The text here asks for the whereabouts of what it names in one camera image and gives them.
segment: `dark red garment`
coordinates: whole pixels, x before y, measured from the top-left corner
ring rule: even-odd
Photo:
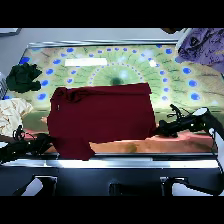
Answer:
[[[140,140],[156,129],[148,83],[57,88],[47,119],[56,150],[64,158],[88,160],[89,142]]]

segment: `dark green cloth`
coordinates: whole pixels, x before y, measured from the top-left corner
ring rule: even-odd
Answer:
[[[41,89],[39,81],[33,82],[42,71],[37,69],[37,65],[29,65],[24,63],[23,65],[15,65],[9,76],[6,78],[6,84],[11,91],[18,93],[25,93],[28,91],[38,91]]]

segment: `purple patterned garment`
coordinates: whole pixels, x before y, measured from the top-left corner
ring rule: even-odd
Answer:
[[[191,61],[224,73],[224,28],[193,28],[178,54],[179,63]]]

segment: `gray floor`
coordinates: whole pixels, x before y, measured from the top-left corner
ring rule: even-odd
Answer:
[[[19,35],[0,37],[0,72],[8,75],[18,64],[27,44],[44,41],[173,39],[182,32],[167,34],[159,28],[22,28]]]

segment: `table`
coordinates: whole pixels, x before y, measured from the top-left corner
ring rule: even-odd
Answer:
[[[224,124],[224,79],[222,74],[189,62],[176,62],[177,41],[124,40],[86,42],[48,42],[30,44],[20,60],[37,64],[41,90],[19,94],[8,91],[5,99],[24,98],[34,110],[24,121],[31,133],[48,133],[46,119],[50,98],[59,86],[110,86],[148,82],[156,122],[171,113],[169,105],[192,112],[206,106]],[[106,58],[104,66],[65,66],[66,59]],[[97,153],[208,153],[212,139],[205,133],[184,131],[176,139],[153,137],[144,141],[91,144]]]

